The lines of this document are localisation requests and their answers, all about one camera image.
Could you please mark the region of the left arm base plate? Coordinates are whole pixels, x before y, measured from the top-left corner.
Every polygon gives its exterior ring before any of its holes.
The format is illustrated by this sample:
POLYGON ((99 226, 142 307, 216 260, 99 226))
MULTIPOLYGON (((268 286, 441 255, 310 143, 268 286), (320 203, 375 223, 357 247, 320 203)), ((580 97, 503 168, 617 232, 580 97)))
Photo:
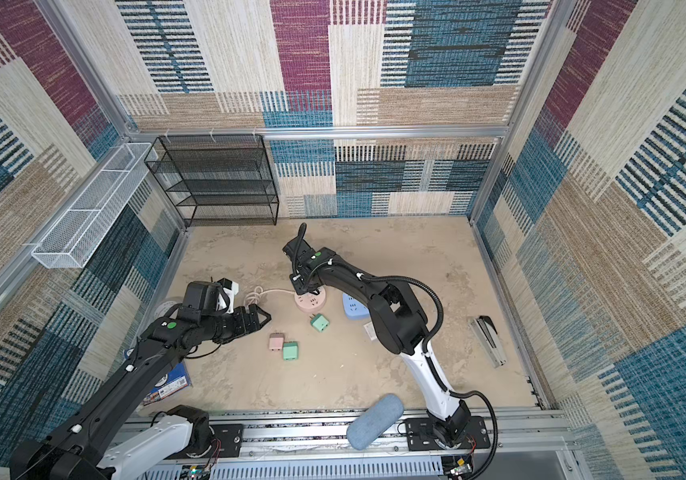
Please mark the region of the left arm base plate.
POLYGON ((211 438, 202 452, 178 452, 167 457, 167 460, 207 460, 211 458, 237 458, 240 456, 244 433, 244 424, 211 424, 211 438))

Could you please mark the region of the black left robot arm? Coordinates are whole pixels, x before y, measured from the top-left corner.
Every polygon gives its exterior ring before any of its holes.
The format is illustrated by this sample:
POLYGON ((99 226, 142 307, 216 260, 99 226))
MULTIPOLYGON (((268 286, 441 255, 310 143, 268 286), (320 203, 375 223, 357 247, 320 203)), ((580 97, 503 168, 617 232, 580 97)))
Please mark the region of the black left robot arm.
POLYGON ((261 330, 271 315, 256 305, 234 305, 236 284, 191 282, 182 302, 141 334, 121 367, 42 441, 27 440, 10 461, 12 479, 109 479, 115 467, 100 461, 111 441, 156 383, 204 342, 225 345, 261 330))

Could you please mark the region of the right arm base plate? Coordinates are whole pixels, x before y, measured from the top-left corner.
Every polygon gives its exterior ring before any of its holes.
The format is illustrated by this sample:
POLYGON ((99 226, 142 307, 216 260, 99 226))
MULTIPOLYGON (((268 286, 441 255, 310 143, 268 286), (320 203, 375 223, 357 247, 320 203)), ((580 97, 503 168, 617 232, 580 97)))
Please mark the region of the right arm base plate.
POLYGON ((481 416, 471 416, 463 427, 454 431, 432 417, 408 418, 401 425, 410 451, 489 449, 492 430, 481 416))

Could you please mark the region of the green plug adapter cube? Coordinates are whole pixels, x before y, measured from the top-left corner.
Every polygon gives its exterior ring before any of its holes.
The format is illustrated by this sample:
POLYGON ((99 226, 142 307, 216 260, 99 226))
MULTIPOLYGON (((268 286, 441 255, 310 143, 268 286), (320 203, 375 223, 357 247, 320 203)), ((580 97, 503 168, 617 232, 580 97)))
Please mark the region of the green plug adapter cube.
POLYGON ((323 314, 316 314, 310 321, 311 326, 318 332, 324 332, 330 325, 330 321, 323 314))

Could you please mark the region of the green plug adapter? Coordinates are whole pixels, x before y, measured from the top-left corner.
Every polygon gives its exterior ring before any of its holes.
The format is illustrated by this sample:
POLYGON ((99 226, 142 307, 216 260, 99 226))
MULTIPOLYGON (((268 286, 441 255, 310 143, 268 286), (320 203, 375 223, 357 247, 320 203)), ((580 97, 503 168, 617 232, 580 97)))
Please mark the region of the green plug adapter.
POLYGON ((282 356, 285 361, 297 360, 299 358, 299 344, 297 342, 284 343, 282 356))

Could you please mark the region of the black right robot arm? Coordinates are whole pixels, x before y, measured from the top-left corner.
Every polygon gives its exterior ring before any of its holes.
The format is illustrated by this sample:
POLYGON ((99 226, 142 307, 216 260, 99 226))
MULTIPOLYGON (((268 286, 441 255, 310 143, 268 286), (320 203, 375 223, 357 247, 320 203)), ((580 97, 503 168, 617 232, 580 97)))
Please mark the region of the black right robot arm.
POLYGON ((492 422, 491 450, 498 448, 498 419, 480 391, 456 392, 436 360, 432 339, 444 321, 444 307, 427 284, 400 275, 374 276, 345 261, 335 251, 313 248, 303 222, 283 248, 291 261, 290 281, 298 294, 331 287, 353 297, 369 310, 378 341, 406 363, 424 396, 434 434, 445 448, 462 443, 471 422, 468 399, 478 398, 492 422))

